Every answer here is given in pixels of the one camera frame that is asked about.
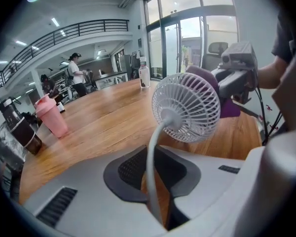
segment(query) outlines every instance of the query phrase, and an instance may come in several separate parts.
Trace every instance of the railing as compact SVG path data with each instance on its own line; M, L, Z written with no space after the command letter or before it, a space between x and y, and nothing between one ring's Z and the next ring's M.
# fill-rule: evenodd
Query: railing
M79 36L102 32L127 32L128 22L129 20L124 19L85 21L58 28L44 35L25 47L0 71L0 87L3 87L19 69L45 50Z

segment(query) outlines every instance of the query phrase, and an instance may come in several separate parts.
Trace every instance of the column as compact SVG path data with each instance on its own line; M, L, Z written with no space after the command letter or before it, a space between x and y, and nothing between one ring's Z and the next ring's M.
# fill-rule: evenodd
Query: column
M37 89L37 92L39 94L40 97L44 96L44 92L43 92L43 88L41 86L41 82L40 82L40 77L38 75L38 72L36 69L32 69L31 70L31 74L32 74L32 77L33 77L33 81L35 82L35 87Z

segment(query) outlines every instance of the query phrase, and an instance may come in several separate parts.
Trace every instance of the fan grille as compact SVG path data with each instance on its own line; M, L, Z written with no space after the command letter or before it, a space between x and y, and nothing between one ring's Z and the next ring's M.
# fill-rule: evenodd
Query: fan grille
M202 77L179 73L164 78L152 97L152 111L161 123L164 110L171 110L181 119L180 128L167 127L164 131L182 142L207 139L216 128L221 106L214 88Z

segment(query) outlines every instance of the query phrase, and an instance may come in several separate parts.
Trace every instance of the black pants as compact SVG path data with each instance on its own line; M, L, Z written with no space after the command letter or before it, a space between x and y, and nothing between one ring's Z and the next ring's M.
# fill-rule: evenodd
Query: black pants
M87 89L85 88L83 83L77 83L73 85L73 88L78 93L79 97L83 97L87 94Z

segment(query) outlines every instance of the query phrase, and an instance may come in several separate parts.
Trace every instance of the white desk fan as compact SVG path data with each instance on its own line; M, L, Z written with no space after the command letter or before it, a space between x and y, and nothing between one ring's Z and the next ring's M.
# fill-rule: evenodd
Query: white desk fan
M202 77L179 73L163 79L152 97L152 110L159 126L148 146L147 189L151 212L162 223L154 180L154 148L162 130L182 142L203 141L211 136L221 115L219 97Z

